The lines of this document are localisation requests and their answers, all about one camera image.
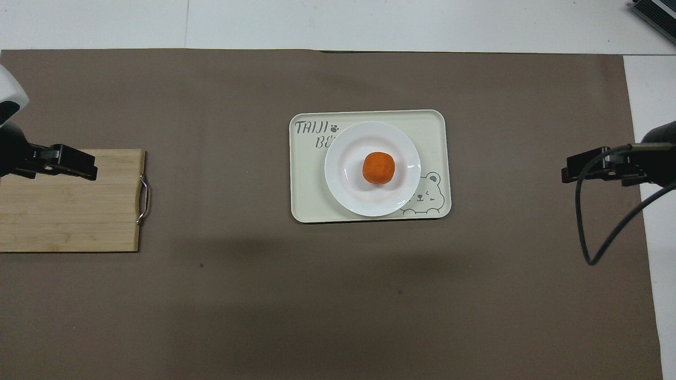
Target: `bear drawing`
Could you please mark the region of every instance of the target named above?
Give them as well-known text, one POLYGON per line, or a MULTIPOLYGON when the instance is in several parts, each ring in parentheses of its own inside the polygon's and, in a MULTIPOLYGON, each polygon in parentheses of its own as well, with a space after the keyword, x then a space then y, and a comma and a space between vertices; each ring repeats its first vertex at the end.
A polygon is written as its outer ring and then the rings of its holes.
POLYGON ((415 194, 400 209, 404 215, 441 214, 445 199, 441 194, 441 179, 436 172, 429 172, 420 178, 415 194))

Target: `cable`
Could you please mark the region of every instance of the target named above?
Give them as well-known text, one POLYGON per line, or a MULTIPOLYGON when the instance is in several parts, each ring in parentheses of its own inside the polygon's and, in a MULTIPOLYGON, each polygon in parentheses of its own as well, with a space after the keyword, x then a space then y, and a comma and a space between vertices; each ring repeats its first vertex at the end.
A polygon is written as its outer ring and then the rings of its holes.
POLYGON ((603 242, 601 245, 601 248, 599 248, 598 252, 596 252, 596 255, 594 255, 594 258, 589 257, 589 251, 587 250, 587 241, 585 240, 585 231, 584 231, 584 226, 582 225, 582 207, 580 203, 580 194, 582 192, 582 181, 585 180, 585 177, 587 174, 589 174, 590 170, 592 169, 592 166, 596 164, 596 162, 602 160, 606 156, 609 156, 614 153, 624 153, 626 151, 631 150, 631 145, 622 145, 619 147, 615 147, 612 149, 609 149, 598 156, 592 158, 584 168, 582 168, 582 171, 580 172, 580 175, 577 177, 577 184, 575 186, 575 213, 577 215, 577 233, 580 238, 580 246, 582 247, 582 254, 585 257, 585 261, 589 265, 596 265, 599 260, 601 260, 601 257, 603 256, 604 253, 606 253, 606 250, 612 243, 612 241, 617 237, 617 235, 622 231, 623 228, 629 223, 629 221, 636 216, 639 212, 641 212, 644 208, 648 207, 649 204, 652 202, 656 201, 659 197, 662 195, 676 189, 676 181, 672 182, 671 184, 667 185, 666 187, 663 187, 660 189, 660 191, 657 191, 655 194, 651 195, 650 197, 646 198, 643 202, 640 204, 636 205, 622 220, 620 220, 620 223, 617 224, 617 226, 612 230, 612 232, 608 235, 606 238, 606 241, 603 242))

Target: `orange ball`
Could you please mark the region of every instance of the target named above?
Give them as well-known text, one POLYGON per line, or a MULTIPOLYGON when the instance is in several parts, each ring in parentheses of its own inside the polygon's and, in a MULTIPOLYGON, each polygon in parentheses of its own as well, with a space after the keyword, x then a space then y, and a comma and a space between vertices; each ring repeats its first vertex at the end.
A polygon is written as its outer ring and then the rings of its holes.
POLYGON ((369 183, 384 185, 394 176, 394 159, 391 155, 382 151, 370 153, 364 159, 362 175, 369 183))

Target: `plate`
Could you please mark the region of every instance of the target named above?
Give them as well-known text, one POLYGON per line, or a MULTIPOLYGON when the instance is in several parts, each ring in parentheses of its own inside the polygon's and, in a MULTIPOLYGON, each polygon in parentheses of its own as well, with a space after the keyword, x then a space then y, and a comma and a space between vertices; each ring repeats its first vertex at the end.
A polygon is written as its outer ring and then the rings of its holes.
POLYGON ((406 133, 385 122, 360 122, 346 128, 329 146, 324 175, 333 197, 363 216, 383 216, 401 208, 420 182, 420 156, 406 133), (394 159, 394 176, 384 185, 364 179, 364 158, 382 151, 394 159))

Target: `tray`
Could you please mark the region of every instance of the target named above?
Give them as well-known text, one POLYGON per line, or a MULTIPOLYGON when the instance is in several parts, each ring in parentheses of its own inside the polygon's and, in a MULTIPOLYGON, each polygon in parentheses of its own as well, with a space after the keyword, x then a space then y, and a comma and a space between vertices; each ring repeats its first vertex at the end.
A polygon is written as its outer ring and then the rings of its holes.
POLYGON ((441 218, 451 210, 446 127, 435 110, 298 114, 289 123, 291 213, 299 222, 441 218), (378 217, 361 216, 335 200, 324 179, 331 142, 358 122, 381 121, 406 133, 420 155, 420 183, 407 204, 378 217))

